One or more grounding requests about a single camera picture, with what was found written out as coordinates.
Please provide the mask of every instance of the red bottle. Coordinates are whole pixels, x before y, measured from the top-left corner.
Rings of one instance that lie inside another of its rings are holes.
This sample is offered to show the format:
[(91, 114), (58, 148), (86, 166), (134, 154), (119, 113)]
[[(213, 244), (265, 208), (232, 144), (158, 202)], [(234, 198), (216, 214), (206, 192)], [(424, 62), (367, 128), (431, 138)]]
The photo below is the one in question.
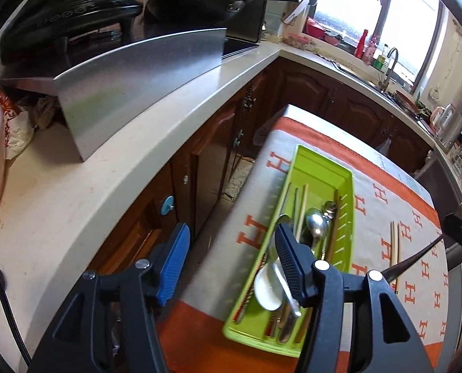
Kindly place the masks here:
[(357, 45), (357, 49), (355, 49), (354, 56), (356, 58), (361, 58), (362, 54), (364, 54), (364, 44), (366, 42), (366, 38), (367, 38), (368, 33), (369, 33), (369, 31), (367, 29), (364, 29), (364, 33), (362, 34), (362, 36), (361, 36), (361, 38), (359, 40), (359, 44)]

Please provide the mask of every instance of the plastic tray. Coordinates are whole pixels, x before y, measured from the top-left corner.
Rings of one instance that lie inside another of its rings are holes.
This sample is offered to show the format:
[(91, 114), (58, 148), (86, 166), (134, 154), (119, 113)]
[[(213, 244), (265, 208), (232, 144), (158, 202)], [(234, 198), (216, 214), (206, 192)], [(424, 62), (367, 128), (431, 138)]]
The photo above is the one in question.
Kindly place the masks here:
[(327, 200), (333, 200), (335, 190), (338, 191), (342, 198), (339, 210), (338, 232), (334, 247), (334, 254), (331, 260), (339, 271), (349, 272), (351, 267), (352, 255), (352, 235), (354, 231), (354, 192), (352, 183), (352, 172), (341, 165), (313, 152), (312, 150), (298, 145), (295, 150), (295, 156), (290, 166), (290, 170), (285, 180), (284, 187), (279, 197), (274, 216), (272, 217), (269, 230), (264, 238), (260, 252), (257, 256), (251, 273), (243, 286), (243, 289), (234, 305), (232, 312), (222, 329), (225, 337), (230, 340), (240, 342), (257, 349), (272, 352), (279, 355), (299, 357), (304, 339), (299, 344), (295, 343), (296, 333), (301, 327), (306, 311), (302, 309), (302, 316), (297, 320), (295, 328), (288, 342), (280, 344), (276, 338), (272, 339), (265, 336), (265, 331), (269, 325), (271, 312), (264, 310), (257, 302), (253, 295), (246, 309), (246, 313), (241, 323), (233, 321), (240, 305), (245, 298), (248, 289), (254, 279), (255, 270), (266, 253), (269, 240), (276, 220), (279, 217), (282, 199), (285, 197), (289, 183), (292, 183), (289, 198), (287, 199), (285, 213), (292, 218), (295, 189), (298, 188), (301, 194), (303, 186), (309, 184), (309, 193), (307, 196), (307, 209), (316, 207), (322, 209)]

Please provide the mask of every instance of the window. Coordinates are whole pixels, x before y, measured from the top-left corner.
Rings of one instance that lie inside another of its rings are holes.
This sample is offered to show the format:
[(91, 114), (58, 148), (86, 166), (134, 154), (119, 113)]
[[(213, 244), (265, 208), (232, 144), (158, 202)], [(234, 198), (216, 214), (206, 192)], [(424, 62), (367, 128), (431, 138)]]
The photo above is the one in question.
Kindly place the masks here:
[(381, 35), (399, 51), (396, 78), (409, 90), (419, 82), (431, 57), (441, 20), (440, 0), (318, 0), (314, 19), (356, 46), (364, 29)]

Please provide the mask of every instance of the faucet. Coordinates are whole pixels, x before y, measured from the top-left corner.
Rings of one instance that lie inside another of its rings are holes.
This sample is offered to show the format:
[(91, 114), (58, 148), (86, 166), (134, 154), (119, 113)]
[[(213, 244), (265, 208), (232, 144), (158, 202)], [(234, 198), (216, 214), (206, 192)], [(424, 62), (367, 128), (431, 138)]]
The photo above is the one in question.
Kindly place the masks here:
[(393, 66), (391, 69), (388, 69), (387, 70), (387, 74), (386, 74), (386, 80), (384, 81), (379, 81), (379, 87), (381, 88), (381, 91), (383, 92), (386, 92), (389, 84), (390, 84), (390, 77), (392, 76), (392, 73), (393, 73), (393, 70), (395, 69), (395, 65), (397, 64), (397, 62), (399, 61), (399, 50), (397, 48), (392, 48), (389, 52), (388, 52), (388, 59), (390, 59), (392, 57), (392, 54), (393, 52), (395, 52), (395, 61), (393, 62)]

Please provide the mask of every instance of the blue gripper pad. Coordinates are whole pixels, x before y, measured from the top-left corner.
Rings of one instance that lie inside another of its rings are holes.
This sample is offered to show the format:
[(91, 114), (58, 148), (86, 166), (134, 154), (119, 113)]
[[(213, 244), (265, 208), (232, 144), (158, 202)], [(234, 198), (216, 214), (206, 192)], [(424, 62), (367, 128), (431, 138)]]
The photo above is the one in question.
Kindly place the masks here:
[(180, 271), (188, 254), (189, 239), (188, 226), (184, 223), (177, 224), (159, 258), (155, 261), (155, 265), (153, 265), (153, 269), (158, 275), (156, 297), (160, 306), (165, 306), (174, 295)]
[(286, 223), (276, 228), (274, 239), (292, 296), (302, 306), (309, 297), (317, 294), (312, 276), (312, 264), (316, 258), (308, 246), (296, 242)]

